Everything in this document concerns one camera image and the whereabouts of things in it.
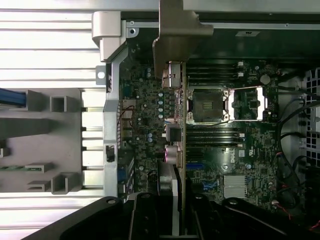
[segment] green circuit board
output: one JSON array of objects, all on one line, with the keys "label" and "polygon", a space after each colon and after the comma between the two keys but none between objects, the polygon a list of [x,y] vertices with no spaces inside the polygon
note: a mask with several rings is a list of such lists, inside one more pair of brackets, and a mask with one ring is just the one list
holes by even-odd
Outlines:
[{"label": "green circuit board", "polygon": [[[270,209],[276,193],[277,169],[272,161],[278,150],[278,89],[271,78],[262,76],[275,75],[278,69],[274,64],[258,60],[243,61],[242,68],[241,79],[219,84],[230,89],[263,86],[268,99],[265,120],[230,121],[208,127],[237,132],[241,138],[241,144],[237,146],[199,147],[188,144],[187,140],[187,176],[194,192],[203,193],[218,203],[230,194],[231,197],[243,196],[250,203]],[[210,84],[212,82],[200,81],[189,85],[203,87]],[[121,98],[125,107],[134,103],[132,116],[121,120],[122,130],[129,132],[122,136],[122,143],[135,152],[134,191],[152,191],[157,180],[157,161],[164,159],[168,144],[163,137],[165,119],[175,114],[176,98],[172,90],[163,90],[161,81],[154,78],[150,64],[136,66],[131,69],[130,76],[121,80]],[[256,101],[254,89],[239,91],[233,104],[237,117],[254,118]]]}]

